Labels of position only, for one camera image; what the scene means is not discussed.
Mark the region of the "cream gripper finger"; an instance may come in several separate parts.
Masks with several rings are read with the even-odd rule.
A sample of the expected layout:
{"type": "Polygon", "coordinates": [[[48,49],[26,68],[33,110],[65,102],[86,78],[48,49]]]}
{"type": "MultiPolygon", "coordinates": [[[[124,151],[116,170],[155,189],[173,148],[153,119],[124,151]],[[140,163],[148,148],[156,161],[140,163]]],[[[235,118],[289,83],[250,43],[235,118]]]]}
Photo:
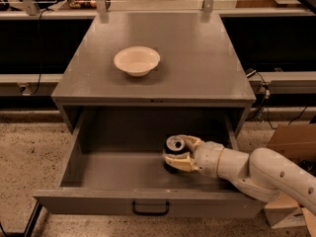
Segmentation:
{"type": "Polygon", "coordinates": [[[179,134],[185,141],[187,151],[193,152],[195,148],[202,143],[202,140],[198,137],[191,136],[191,135],[183,135],[179,134]]]}
{"type": "Polygon", "coordinates": [[[181,171],[192,172],[198,168],[195,159],[189,152],[180,155],[164,153],[163,159],[167,165],[181,171]]]}

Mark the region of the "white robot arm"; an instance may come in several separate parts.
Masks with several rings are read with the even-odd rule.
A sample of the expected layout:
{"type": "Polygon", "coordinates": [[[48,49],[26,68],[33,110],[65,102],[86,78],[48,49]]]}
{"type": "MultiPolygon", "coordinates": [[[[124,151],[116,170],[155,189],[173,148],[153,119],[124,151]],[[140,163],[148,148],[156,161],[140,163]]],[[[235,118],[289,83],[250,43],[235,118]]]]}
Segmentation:
{"type": "Polygon", "coordinates": [[[285,193],[316,214],[316,177],[271,149],[248,154],[195,136],[172,135],[165,141],[163,159],[174,169],[226,180],[263,202],[285,193]]]}

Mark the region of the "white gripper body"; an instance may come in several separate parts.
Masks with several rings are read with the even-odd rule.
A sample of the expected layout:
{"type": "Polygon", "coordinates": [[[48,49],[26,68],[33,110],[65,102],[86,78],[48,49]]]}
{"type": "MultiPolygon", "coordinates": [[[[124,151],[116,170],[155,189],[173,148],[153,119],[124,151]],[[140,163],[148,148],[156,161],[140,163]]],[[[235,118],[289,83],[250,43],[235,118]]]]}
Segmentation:
{"type": "Polygon", "coordinates": [[[217,178],[219,158],[224,146],[212,141],[205,142],[195,151],[197,170],[207,177],[217,178]]]}

